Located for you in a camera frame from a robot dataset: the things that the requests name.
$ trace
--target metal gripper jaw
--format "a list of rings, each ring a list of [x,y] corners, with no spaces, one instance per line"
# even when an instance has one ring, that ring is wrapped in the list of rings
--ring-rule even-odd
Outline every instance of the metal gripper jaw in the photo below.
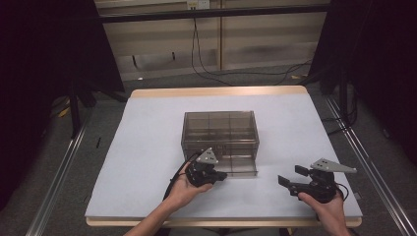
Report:
[[[227,173],[214,170],[215,164],[218,164],[218,160],[210,147],[199,157],[192,160],[185,169],[188,181],[196,187],[223,181],[227,177]]]

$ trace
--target forearm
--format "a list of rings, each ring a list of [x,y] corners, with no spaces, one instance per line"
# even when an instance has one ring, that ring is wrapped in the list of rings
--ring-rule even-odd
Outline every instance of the forearm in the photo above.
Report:
[[[151,236],[176,209],[167,201],[162,202],[148,217],[132,228],[125,236]]]

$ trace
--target wire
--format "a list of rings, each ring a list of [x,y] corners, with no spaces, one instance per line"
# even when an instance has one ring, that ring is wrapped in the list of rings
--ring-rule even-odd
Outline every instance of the wire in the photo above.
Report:
[[[343,198],[343,201],[346,201],[347,197],[349,196],[349,190],[347,189],[346,186],[344,186],[342,184],[336,183],[336,185],[339,185],[339,186],[343,187],[346,190],[346,196],[344,196],[344,198]]]
[[[274,86],[277,86],[277,85],[279,85],[279,84],[281,84],[285,79],[286,79],[286,77],[287,77],[287,75],[289,74],[289,73],[291,73],[291,72],[294,72],[294,71],[297,71],[297,70],[299,70],[301,67],[303,67],[303,66],[306,66],[306,65],[311,65],[311,61],[312,60],[308,60],[308,61],[306,61],[306,62],[304,62],[304,63],[302,63],[302,64],[297,64],[297,65],[294,65],[294,66],[291,66],[288,70],[286,70],[285,72],[281,72],[281,73],[261,73],[261,72],[225,72],[225,73],[213,73],[213,72],[210,72],[210,71],[208,71],[207,69],[206,69],[206,67],[204,66],[204,64],[203,64],[203,61],[202,61],[202,54],[201,54],[201,47],[200,47],[200,38],[199,38],[199,31],[198,31],[198,29],[197,29],[197,22],[196,22],[196,19],[194,19],[194,33],[193,33],[193,48],[192,48],[192,51],[191,51],[191,65],[192,65],[192,67],[193,67],[193,70],[194,70],[194,72],[197,74],[197,75],[199,75],[200,77],[202,77],[202,78],[204,78],[204,79],[208,79],[208,80],[213,80],[213,81],[217,81],[217,82],[220,82],[220,83],[223,83],[223,84],[225,84],[225,85],[228,85],[228,86],[231,86],[231,87],[233,87],[233,85],[231,85],[231,84],[229,84],[229,83],[227,83],[227,82],[224,82],[224,81],[222,81],[222,80],[219,80],[219,79],[214,79],[214,78],[210,78],[210,77],[205,77],[205,76],[203,76],[202,74],[200,74],[199,72],[197,72],[197,70],[196,70],[196,68],[195,68],[195,66],[194,66],[194,48],[195,48],[195,39],[197,39],[197,47],[198,47],[198,54],[199,54],[199,60],[200,60],[200,64],[202,65],[202,68],[203,68],[203,70],[207,73],[207,74],[209,74],[209,75],[212,75],[212,76],[217,76],[217,77],[219,77],[219,76],[228,76],[228,75],[264,75],[264,76],[281,76],[281,75],[284,75],[284,77],[281,79],[281,81],[279,81],[278,83],[276,83],[276,84],[274,84]]]
[[[190,161],[190,160],[191,160],[194,156],[197,156],[197,155],[200,155],[200,154],[201,154],[200,152],[196,151],[196,152],[194,152],[194,153],[193,153],[190,157],[188,157],[188,158],[184,161],[184,163],[182,163],[182,165],[180,166],[180,168],[177,170],[177,172],[175,172],[174,176],[173,176],[173,177],[172,177],[172,179],[170,180],[168,187],[166,188],[165,195],[163,196],[163,199],[164,199],[164,200],[165,200],[166,198],[168,198],[169,193],[171,193],[171,189],[172,189],[172,186],[174,186],[175,181],[177,181],[178,177],[179,177],[180,175],[182,175],[182,174],[180,174],[180,172],[181,172],[181,170],[184,168],[184,166],[187,164],[187,162],[188,162],[188,161]]]
[[[347,126],[329,132],[328,133],[328,136],[334,135],[334,134],[336,134],[336,133],[338,133],[340,131],[345,131],[347,129],[350,129],[350,128],[352,128],[353,124],[355,124],[355,122],[356,122],[356,120],[358,118],[358,98],[357,98],[357,92],[356,92],[356,90],[354,90],[354,93],[353,93],[351,106],[352,106],[352,110],[346,115],[346,117],[347,117],[347,121],[346,121],[347,122]],[[338,120],[342,120],[342,119],[343,119],[342,117],[324,118],[324,119],[322,119],[322,121],[323,122],[327,122],[327,121],[338,121]]]

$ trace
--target white table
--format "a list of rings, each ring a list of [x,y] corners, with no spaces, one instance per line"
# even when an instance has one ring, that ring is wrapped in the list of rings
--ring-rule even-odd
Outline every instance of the white table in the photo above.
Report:
[[[198,195],[164,223],[166,227],[291,227],[319,225],[311,208],[278,185],[310,178],[294,165],[310,167],[337,157],[316,108],[303,87],[164,88],[135,90],[95,183],[86,212],[92,226],[136,225],[161,201],[169,179],[184,161],[185,112],[254,110],[260,136],[257,177],[227,178]],[[335,181],[352,193],[346,177]],[[349,227],[362,212],[349,195]]]

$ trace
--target clear acrylic container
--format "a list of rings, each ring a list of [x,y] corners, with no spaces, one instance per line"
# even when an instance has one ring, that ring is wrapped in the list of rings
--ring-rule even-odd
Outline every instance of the clear acrylic container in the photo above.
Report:
[[[217,171],[256,176],[259,136],[253,111],[186,112],[181,146],[184,157],[212,148]]]

